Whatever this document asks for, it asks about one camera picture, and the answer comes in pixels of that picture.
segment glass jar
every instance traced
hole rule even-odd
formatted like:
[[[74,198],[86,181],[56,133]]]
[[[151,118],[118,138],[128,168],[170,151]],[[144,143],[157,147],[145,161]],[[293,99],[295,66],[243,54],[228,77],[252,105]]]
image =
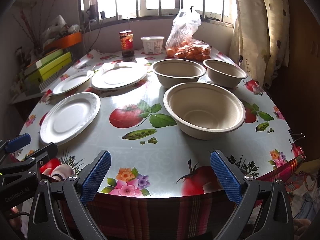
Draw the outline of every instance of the glass jar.
[[[134,56],[132,31],[119,32],[119,35],[121,42],[122,57]]]

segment beige bowl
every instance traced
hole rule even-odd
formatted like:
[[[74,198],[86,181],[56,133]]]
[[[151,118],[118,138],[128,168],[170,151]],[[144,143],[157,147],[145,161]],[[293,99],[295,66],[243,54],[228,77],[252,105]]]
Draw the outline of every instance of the beige bowl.
[[[165,88],[186,82],[197,82],[205,74],[200,64],[185,59],[165,59],[153,63],[151,70]]]
[[[223,61],[206,59],[203,64],[207,67],[212,82],[222,87],[234,88],[247,78],[247,73],[241,68]]]
[[[164,107],[186,134],[209,140],[238,129],[245,119],[241,101],[228,90],[208,83],[184,83],[170,88]]]

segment floral tablecloth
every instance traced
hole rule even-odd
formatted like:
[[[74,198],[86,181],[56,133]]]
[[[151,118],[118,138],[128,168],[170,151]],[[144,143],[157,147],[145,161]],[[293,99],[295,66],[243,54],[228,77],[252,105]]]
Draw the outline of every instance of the floral tablecloth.
[[[210,154],[215,149],[221,150],[242,170],[255,177],[263,175],[265,180],[275,177],[277,171],[288,173],[284,167],[290,173],[302,162],[300,158],[289,165],[302,150],[292,145],[289,127],[281,112],[250,77],[230,90],[246,109],[245,123],[238,130],[208,141],[184,134],[163,106],[166,89],[150,71],[152,63],[165,58],[163,52],[148,56],[143,50],[135,51],[135,57],[129,59],[123,59],[121,52],[91,51],[58,78],[41,98],[20,133],[29,133],[31,143],[12,156],[23,160],[43,147],[39,132],[45,115],[63,98],[89,91],[101,98],[97,117],[82,133],[60,145],[57,158],[41,168],[41,172],[58,180],[66,179],[70,173],[79,173],[102,149],[111,153],[112,163],[99,192],[132,197],[165,198],[219,190],[210,167]],[[234,64],[214,48],[211,58]],[[79,71],[98,71],[104,64],[123,60],[148,68],[147,76],[120,90],[99,91],[91,87],[89,80],[64,95],[52,95],[59,82]],[[205,75],[199,82],[211,81]]]

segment plate rim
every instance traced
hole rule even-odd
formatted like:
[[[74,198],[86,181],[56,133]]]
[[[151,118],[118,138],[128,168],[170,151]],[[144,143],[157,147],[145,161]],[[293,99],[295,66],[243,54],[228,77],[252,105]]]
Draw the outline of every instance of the plate rim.
[[[67,98],[75,97],[76,95],[78,95],[78,96],[77,96],[75,99],[79,99],[79,94],[91,94],[91,95],[93,95],[93,96],[96,98],[96,100],[97,100],[97,106],[96,106],[95,110],[93,111],[93,113],[92,113],[91,117],[89,118],[89,120],[87,120],[86,122],[84,122],[84,124],[82,123],[83,126],[82,126],[78,131],[76,131],[75,133],[71,134],[70,136],[64,138],[63,140],[60,140],[60,141],[57,141],[57,142],[53,142],[53,143],[55,143],[56,145],[64,144],[64,143],[70,141],[71,139],[73,139],[74,137],[76,137],[78,134],[80,134],[80,133],[81,133],[85,128],[87,128],[88,125],[95,119],[95,117],[97,116],[97,114],[98,114],[98,112],[99,112],[99,110],[100,110],[100,107],[101,107],[101,99],[100,99],[100,97],[99,97],[98,95],[96,95],[96,94],[94,94],[94,93],[91,93],[91,92],[81,92],[81,93],[73,94],[73,95],[71,95],[71,96],[69,96],[69,97],[66,97],[65,99],[61,100],[61,101],[58,102],[57,104],[61,103],[62,101],[67,101]],[[43,120],[43,124],[41,125],[40,136],[39,136],[39,137],[40,137],[40,140],[41,140],[44,144],[49,144],[49,143],[52,142],[52,141],[49,142],[49,141],[44,140],[41,135],[44,133],[44,129],[46,129],[46,126],[44,126],[45,120],[46,120],[47,118],[49,119],[49,116],[50,116],[49,113],[50,113],[51,111],[53,111],[53,109],[57,106],[57,104],[56,104],[53,108],[51,108],[51,110],[47,113],[46,117],[45,117],[44,120]]]
[[[79,83],[79,84],[73,86],[72,88],[70,88],[70,89],[68,89],[68,90],[65,90],[65,91],[63,91],[63,92],[60,92],[60,93],[55,93],[55,92],[54,92],[54,90],[56,89],[56,87],[58,87],[59,85],[61,85],[61,83],[63,83],[63,82],[68,82],[68,80],[70,80],[71,78],[74,78],[74,77],[76,77],[76,76],[82,76],[84,73],[88,73],[89,71],[91,71],[92,73],[89,75],[89,78],[85,79],[83,82],[81,82],[81,83]],[[59,84],[57,84],[57,85],[54,87],[54,89],[52,90],[52,94],[55,95],[55,96],[58,96],[58,95],[62,95],[62,94],[64,94],[64,93],[66,93],[66,92],[68,92],[68,91],[70,91],[70,90],[73,90],[74,88],[76,88],[76,87],[82,85],[84,82],[88,81],[90,78],[93,77],[93,75],[94,75],[94,71],[93,71],[93,70],[87,70],[87,71],[81,71],[81,72],[75,73],[75,74],[73,74],[72,76],[69,76],[68,78],[66,78],[65,80],[62,80]]]
[[[92,86],[93,88],[97,89],[97,90],[102,90],[102,91],[110,91],[110,90],[122,89],[122,88],[129,87],[129,86],[131,86],[131,85],[139,82],[140,80],[142,80],[142,79],[147,75],[147,68],[143,68],[143,67],[144,67],[143,64],[137,63],[137,62],[119,62],[119,63],[117,63],[117,64],[112,65],[112,66],[113,66],[112,68],[115,68],[116,65],[118,65],[119,67],[121,67],[121,65],[124,65],[124,64],[126,64],[126,63],[129,63],[130,65],[134,64],[135,66],[141,65],[142,67],[139,68],[139,70],[141,71],[141,74],[142,74],[142,72],[143,72],[143,75],[142,75],[140,78],[138,78],[137,80],[135,80],[134,82],[130,82],[129,84],[126,84],[126,85],[123,85],[123,86],[117,86],[117,87],[113,87],[113,88],[100,88],[100,87],[98,87],[98,86],[95,86],[95,85],[92,83],[92,81],[93,81],[93,78],[92,78],[92,80],[91,80],[91,86]],[[111,70],[112,68],[110,68],[110,66],[109,66],[109,67],[101,68],[101,69],[99,70],[99,72],[97,73],[97,75],[95,75],[95,78],[99,78],[99,76],[102,75],[102,70],[106,70],[106,71],[107,71],[107,70]]]

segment container lid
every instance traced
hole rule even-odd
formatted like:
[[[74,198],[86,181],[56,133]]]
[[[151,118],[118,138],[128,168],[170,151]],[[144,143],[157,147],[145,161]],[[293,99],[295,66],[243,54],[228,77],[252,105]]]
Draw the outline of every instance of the container lid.
[[[132,33],[132,31],[128,30],[128,31],[119,32],[119,34],[124,34],[124,33]]]
[[[164,39],[164,36],[141,37],[141,40],[161,40],[161,39]]]

